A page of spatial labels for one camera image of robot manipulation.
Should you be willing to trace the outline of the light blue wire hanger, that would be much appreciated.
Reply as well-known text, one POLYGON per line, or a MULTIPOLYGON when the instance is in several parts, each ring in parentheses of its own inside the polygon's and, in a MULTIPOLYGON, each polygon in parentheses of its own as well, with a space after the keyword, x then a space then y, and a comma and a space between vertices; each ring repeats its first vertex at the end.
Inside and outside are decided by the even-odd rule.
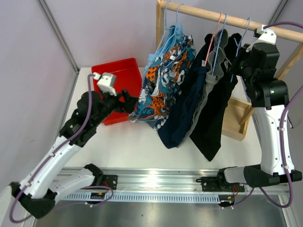
POLYGON ((237 37, 238 36, 235 36, 233 39, 232 39, 232 44, 235 44, 235 46, 232 48, 232 54, 231 54, 231 58, 230 58, 230 66, 229 66, 229 69, 231 68, 232 66, 232 63, 233 61, 235 60, 235 58, 239 55, 239 51, 240 51, 240 47, 242 45, 242 41, 243 41, 243 38, 244 36, 246 35, 248 29, 249 29, 249 26, 250 26, 250 23, 251 23, 251 17, 248 17, 247 18, 247 26, 245 28, 245 31, 244 33, 241 35, 240 39, 238 40, 237 37))

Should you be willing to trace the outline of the black shorts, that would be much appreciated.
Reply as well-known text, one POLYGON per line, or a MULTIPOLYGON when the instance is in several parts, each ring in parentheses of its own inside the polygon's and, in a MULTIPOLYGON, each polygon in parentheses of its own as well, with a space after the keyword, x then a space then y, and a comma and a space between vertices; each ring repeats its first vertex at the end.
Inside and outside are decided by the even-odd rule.
POLYGON ((227 72, 229 63, 221 63, 223 77, 208 95, 197 125, 190 135, 191 140, 208 161, 212 161, 221 147, 223 116, 232 91, 238 83, 236 76, 227 72))

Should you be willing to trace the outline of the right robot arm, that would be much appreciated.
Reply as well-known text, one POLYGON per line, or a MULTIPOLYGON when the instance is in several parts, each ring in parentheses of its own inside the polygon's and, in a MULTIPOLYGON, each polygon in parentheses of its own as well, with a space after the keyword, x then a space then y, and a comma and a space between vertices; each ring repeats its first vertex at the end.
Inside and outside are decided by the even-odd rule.
POLYGON ((288 146, 286 116, 291 104, 288 88, 285 82, 274 77, 278 58, 277 47, 268 43, 245 45, 239 54, 235 54, 234 49, 224 49, 223 59, 228 62, 222 69, 224 76, 211 91, 192 139, 206 158, 214 158, 221 145, 227 100, 235 87, 236 76, 240 75, 255 110, 262 159, 259 165, 222 168, 215 177, 202 177, 199 183, 226 191, 236 183, 262 188, 302 180, 302 173, 294 168, 288 146))

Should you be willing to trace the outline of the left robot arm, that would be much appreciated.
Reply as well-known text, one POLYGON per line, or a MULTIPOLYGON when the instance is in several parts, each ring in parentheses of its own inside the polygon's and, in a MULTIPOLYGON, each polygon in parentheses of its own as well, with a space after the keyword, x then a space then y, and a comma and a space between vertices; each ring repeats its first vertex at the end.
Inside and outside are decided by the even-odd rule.
POLYGON ((97 127, 112 112, 131 113, 138 98, 122 90, 116 96, 87 91, 77 101, 71 118, 38 166, 21 182, 10 184, 15 201, 37 219, 46 216, 67 195, 83 188, 110 190, 103 184, 103 171, 94 164, 85 165, 77 174, 54 183, 65 164, 96 134, 97 127))

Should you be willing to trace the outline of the grey shorts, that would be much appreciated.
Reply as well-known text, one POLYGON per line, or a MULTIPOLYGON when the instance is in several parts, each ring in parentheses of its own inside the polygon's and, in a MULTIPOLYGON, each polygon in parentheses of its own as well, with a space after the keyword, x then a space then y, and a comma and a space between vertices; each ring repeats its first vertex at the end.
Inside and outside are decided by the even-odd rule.
POLYGON ((221 29, 214 35, 209 55, 199 53, 189 72, 190 82, 187 83, 187 93, 182 93, 180 108, 174 113, 179 114, 173 120, 177 129, 171 129, 170 142, 179 148, 191 135, 197 125, 202 109, 205 107, 208 95, 223 77, 221 64, 227 60, 224 48, 228 44, 228 31, 221 29))

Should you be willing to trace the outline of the blue hanger of grey shorts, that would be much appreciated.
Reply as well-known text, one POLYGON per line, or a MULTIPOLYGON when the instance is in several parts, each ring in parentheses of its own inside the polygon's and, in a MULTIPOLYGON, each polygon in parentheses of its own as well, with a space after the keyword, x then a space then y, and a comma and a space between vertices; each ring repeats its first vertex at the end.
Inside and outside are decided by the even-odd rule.
POLYGON ((214 46, 213 50, 209 53, 207 63, 210 69, 210 75, 213 76, 214 74, 220 74, 221 70, 221 63, 226 58, 224 48, 227 45, 228 39, 228 32, 224 29, 227 20, 227 14, 225 14, 225 19, 223 23, 223 27, 220 31, 218 31, 214 36, 214 46))

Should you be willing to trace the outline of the colourful patterned shorts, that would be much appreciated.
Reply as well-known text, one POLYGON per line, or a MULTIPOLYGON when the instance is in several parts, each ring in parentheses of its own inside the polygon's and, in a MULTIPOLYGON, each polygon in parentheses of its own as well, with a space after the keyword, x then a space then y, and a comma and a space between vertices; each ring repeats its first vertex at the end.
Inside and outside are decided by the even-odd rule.
POLYGON ((146 122, 154 130, 159 130, 176 103, 180 86, 195 56, 193 37, 185 35, 179 43, 156 57, 144 72, 137 107, 129 114, 128 120, 132 123, 146 122))

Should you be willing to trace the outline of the pink hanger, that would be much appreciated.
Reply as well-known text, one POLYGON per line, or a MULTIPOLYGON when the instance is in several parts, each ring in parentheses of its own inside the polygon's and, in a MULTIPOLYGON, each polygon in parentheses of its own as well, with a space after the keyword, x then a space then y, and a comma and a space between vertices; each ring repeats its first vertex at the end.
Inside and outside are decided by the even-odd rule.
POLYGON ((211 50, 211 46, 212 46, 212 43, 213 43, 213 40, 214 40, 214 36, 215 36, 215 34, 216 34, 217 30, 218 30, 219 25, 221 24, 222 17, 223 17, 223 13, 221 12, 220 16, 219 16, 219 19, 218 19, 218 22, 216 24, 216 27, 215 27, 215 29, 214 29, 214 31, 212 33, 212 36, 211 36, 211 40, 210 40, 210 43, 209 43, 209 46, 208 46, 208 49, 207 49, 207 53, 206 53, 206 57, 205 57, 205 61, 204 61, 204 67, 207 66, 207 60, 208 60, 208 56, 209 56, 209 53, 210 53, 210 50, 211 50))

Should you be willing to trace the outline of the navy blue shorts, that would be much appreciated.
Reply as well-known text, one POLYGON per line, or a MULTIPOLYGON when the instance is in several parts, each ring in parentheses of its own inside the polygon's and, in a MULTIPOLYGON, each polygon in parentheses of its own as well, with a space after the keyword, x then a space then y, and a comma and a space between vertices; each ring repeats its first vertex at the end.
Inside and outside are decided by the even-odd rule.
POLYGON ((168 149, 179 147, 191 130, 194 115, 199 112, 206 89, 213 88, 209 65, 204 61, 212 34, 207 34, 205 44, 196 55, 184 82, 180 86, 176 103, 163 126, 158 130, 159 138, 168 149))

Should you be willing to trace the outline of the light blue shorts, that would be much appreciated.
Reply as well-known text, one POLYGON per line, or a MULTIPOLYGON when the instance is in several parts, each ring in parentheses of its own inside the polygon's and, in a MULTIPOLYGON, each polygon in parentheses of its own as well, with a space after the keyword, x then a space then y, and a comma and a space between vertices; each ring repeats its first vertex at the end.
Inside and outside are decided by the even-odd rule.
POLYGON ((158 47, 155 53, 151 53, 148 55, 148 62, 144 68, 144 73, 146 74, 148 68, 156 62, 157 57, 171 50, 175 45, 177 45, 183 40, 183 37, 184 33, 182 25, 172 25, 169 28, 169 34, 166 38, 164 45, 162 47, 158 47))

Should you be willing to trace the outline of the blue hanger of patterned shorts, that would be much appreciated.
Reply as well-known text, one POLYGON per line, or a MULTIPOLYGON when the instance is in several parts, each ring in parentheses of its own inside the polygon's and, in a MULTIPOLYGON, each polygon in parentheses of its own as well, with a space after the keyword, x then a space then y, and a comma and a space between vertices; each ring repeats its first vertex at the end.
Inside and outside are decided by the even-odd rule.
POLYGON ((183 3, 178 5, 177 11, 176 11, 176 23, 175 25, 172 25, 169 28, 169 35, 167 36, 167 40, 165 42, 164 45, 164 50, 166 51, 165 53, 172 53, 173 47, 177 47, 179 48, 179 43, 183 42, 183 38, 185 36, 185 34, 183 33, 183 28, 182 25, 178 23, 178 12, 179 12, 179 8, 183 5, 183 3))

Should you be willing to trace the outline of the red plastic bin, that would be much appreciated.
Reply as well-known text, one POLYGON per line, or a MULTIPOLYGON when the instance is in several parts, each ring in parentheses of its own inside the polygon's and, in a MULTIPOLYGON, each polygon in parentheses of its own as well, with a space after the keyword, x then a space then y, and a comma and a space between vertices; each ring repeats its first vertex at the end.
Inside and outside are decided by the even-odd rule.
MULTIPOLYGON (((124 60, 94 65, 91 67, 91 72, 96 72, 99 74, 102 74, 104 72, 112 73, 116 76, 116 81, 114 83, 114 89, 116 90, 116 92, 121 93, 122 89, 126 89, 129 95, 136 97, 139 96, 142 87, 142 77, 135 58, 128 58, 124 60)), ((103 98, 101 91, 97 86, 97 81, 95 79, 93 80, 93 87, 94 90, 98 92, 103 98)), ((107 117, 103 121, 103 123, 106 126, 109 126, 127 120, 127 113, 113 112, 109 117, 107 117)))

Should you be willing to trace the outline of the right aluminium corner post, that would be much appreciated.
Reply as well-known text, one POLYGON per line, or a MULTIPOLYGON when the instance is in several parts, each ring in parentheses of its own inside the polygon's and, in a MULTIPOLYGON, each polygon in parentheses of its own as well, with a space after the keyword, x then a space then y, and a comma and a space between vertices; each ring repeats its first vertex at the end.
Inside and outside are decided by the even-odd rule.
POLYGON ((297 22, 280 20, 282 15, 287 12, 289 3, 289 0, 282 0, 270 19, 269 24, 255 28, 254 35, 257 37, 257 40, 246 48, 246 52, 248 53, 253 52, 253 50, 263 50, 265 56, 262 58, 261 63, 263 63, 264 66, 272 65, 274 70, 276 69, 276 64, 279 58, 276 39, 280 37, 286 40, 296 41, 297 38, 296 32, 287 29, 280 29, 277 28, 277 26, 288 25, 299 28, 303 27, 302 24, 297 22))

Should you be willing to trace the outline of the aluminium corner post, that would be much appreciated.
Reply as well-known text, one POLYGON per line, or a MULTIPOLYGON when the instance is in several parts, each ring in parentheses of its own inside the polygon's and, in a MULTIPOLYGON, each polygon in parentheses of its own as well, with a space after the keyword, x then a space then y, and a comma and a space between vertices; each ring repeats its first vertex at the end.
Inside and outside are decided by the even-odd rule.
POLYGON ((57 39, 63 53, 65 54, 70 66, 72 67, 72 69, 76 72, 76 73, 79 73, 80 69, 72 55, 72 52, 70 50, 70 48, 68 47, 68 44, 65 40, 65 38, 63 37, 62 35, 62 32, 47 4, 47 2, 45 0, 37 0, 36 1, 38 6, 40 7, 43 15, 45 16, 52 32, 54 33, 55 35, 55 38, 57 39))
POLYGON ((272 65, 274 70, 276 69, 276 64, 279 58, 276 39, 280 37, 286 40, 296 41, 297 38, 296 32, 287 29, 280 29, 277 28, 277 26, 288 25, 299 28, 303 27, 302 24, 297 22, 280 20, 282 15, 287 12, 289 3, 289 0, 282 0, 270 19, 269 24, 255 28, 254 35, 257 37, 257 40, 246 48, 246 52, 248 53, 253 52, 253 50, 263 50, 265 56, 262 58, 261 63, 263 63, 264 66, 272 65))

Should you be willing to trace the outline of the aluminium mounting rail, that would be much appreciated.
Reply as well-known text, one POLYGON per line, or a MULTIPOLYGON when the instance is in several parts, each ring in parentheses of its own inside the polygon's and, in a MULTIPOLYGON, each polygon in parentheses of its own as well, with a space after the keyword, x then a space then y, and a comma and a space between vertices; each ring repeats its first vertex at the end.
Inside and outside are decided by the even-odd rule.
POLYGON ((217 169, 101 168, 106 175, 117 175, 116 192, 194 193, 201 192, 196 179, 215 176, 217 169))

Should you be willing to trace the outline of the left aluminium corner post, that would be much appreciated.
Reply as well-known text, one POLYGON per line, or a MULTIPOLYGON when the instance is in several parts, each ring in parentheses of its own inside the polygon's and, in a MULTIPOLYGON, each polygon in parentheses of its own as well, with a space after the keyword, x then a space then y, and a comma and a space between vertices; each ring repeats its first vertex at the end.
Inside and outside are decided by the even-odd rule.
POLYGON ((62 35, 62 32, 47 4, 47 2, 45 0, 37 0, 36 1, 38 6, 40 7, 43 15, 45 16, 52 32, 54 33, 55 35, 55 38, 57 39, 63 53, 65 54, 70 66, 72 67, 72 69, 76 72, 76 73, 79 73, 80 69, 72 55, 72 52, 70 50, 70 48, 68 47, 68 44, 65 40, 65 38, 63 37, 62 35))

